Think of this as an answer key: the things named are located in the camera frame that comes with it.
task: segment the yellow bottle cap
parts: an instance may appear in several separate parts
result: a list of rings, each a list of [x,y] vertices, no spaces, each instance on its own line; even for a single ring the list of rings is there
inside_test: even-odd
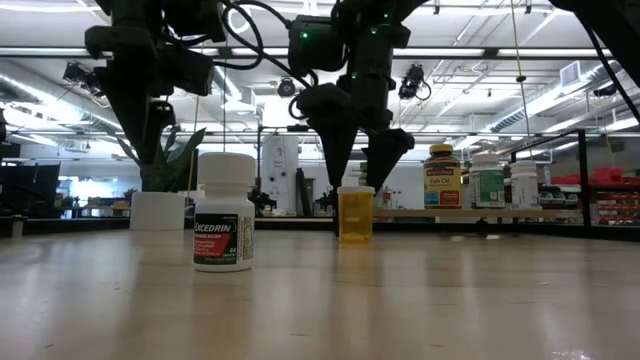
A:
[[[437,152],[453,152],[453,146],[449,144],[431,145],[429,151],[432,154]]]

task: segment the white supplement bottle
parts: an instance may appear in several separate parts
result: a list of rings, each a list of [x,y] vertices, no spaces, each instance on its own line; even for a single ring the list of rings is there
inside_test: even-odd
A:
[[[533,161],[511,164],[511,209],[538,210],[538,173]]]
[[[469,170],[471,207],[504,208],[504,169],[497,154],[477,154]]]
[[[193,267],[230,272],[253,266],[255,207],[248,199],[255,182],[255,160],[248,155],[206,153],[198,159],[198,184],[205,198],[195,210]]]

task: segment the white planter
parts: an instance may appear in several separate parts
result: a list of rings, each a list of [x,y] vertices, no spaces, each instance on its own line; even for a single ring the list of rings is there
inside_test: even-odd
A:
[[[131,199],[131,230],[184,230],[185,196],[137,192]]]

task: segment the supplement bottle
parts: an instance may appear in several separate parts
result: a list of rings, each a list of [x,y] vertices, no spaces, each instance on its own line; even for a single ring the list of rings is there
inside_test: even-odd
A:
[[[540,209],[536,163],[519,161],[511,164],[511,209]]]
[[[255,172],[255,160],[248,155],[200,155],[198,184],[203,185],[205,198],[195,209],[196,270],[228,272],[253,266],[255,206],[248,200],[248,193]]]
[[[477,154],[469,170],[471,207],[474,209],[504,208],[504,169],[497,154]]]
[[[453,146],[433,145],[430,152],[424,164],[424,207],[459,209],[460,161],[453,156]]]

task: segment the table surface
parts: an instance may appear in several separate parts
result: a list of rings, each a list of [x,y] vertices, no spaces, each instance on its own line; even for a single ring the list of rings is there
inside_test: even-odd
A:
[[[195,272],[189,232],[0,245],[0,357],[635,359],[640,245],[257,232],[251,271]]]

